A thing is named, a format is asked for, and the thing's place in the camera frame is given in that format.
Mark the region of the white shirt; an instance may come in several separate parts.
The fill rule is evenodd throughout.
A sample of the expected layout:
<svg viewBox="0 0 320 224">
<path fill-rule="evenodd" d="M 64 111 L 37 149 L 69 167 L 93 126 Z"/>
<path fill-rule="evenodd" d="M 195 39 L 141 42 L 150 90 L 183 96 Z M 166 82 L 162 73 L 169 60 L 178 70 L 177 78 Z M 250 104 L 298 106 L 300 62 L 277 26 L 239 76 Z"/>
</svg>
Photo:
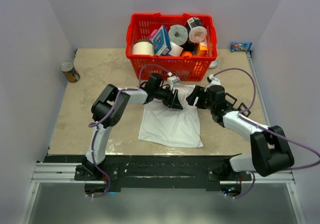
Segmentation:
<svg viewBox="0 0 320 224">
<path fill-rule="evenodd" d="M 186 98 L 195 85 L 175 84 L 178 100 L 183 109 L 171 109 L 160 100 L 153 100 L 144 106 L 138 140 L 154 142 L 167 147 L 201 148 L 200 119 L 197 108 L 190 106 Z"/>
</svg>

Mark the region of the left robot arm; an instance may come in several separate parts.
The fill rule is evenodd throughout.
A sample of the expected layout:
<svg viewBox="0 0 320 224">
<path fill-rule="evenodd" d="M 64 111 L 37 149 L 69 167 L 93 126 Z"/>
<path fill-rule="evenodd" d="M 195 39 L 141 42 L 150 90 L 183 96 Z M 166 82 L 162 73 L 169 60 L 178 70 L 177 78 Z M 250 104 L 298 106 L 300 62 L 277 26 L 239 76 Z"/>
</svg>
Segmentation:
<svg viewBox="0 0 320 224">
<path fill-rule="evenodd" d="M 178 76 L 169 74 L 165 84 L 162 75 L 152 73 L 147 81 L 139 82 L 135 88 L 107 85 L 92 105 L 93 122 L 89 124 L 93 129 L 92 139 L 81 166 L 76 168 L 76 173 L 92 180 L 107 180 L 107 173 L 102 167 L 106 146 L 113 127 L 119 123 L 126 107 L 148 104 L 157 99 L 170 109 L 182 110 L 178 90 L 174 88 L 174 84 L 179 81 Z"/>
</svg>

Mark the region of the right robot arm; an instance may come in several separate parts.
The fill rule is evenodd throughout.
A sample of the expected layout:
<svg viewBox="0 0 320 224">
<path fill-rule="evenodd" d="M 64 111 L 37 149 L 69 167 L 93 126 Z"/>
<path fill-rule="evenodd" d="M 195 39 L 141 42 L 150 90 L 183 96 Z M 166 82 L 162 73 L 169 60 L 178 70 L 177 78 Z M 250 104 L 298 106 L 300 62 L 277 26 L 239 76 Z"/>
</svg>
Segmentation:
<svg viewBox="0 0 320 224">
<path fill-rule="evenodd" d="M 235 180 L 240 172 L 252 171 L 260 176 L 268 176 L 294 165 L 294 156 L 285 139 L 284 131 L 279 126 L 268 127 L 252 121 L 241 114 L 246 108 L 240 104 L 235 108 L 223 86 L 213 85 L 208 89 L 196 86 L 186 98 L 190 106 L 210 111 L 212 119 L 221 127 L 230 129 L 250 142 L 251 155 L 237 154 L 227 159 L 223 175 L 228 180 Z"/>
</svg>

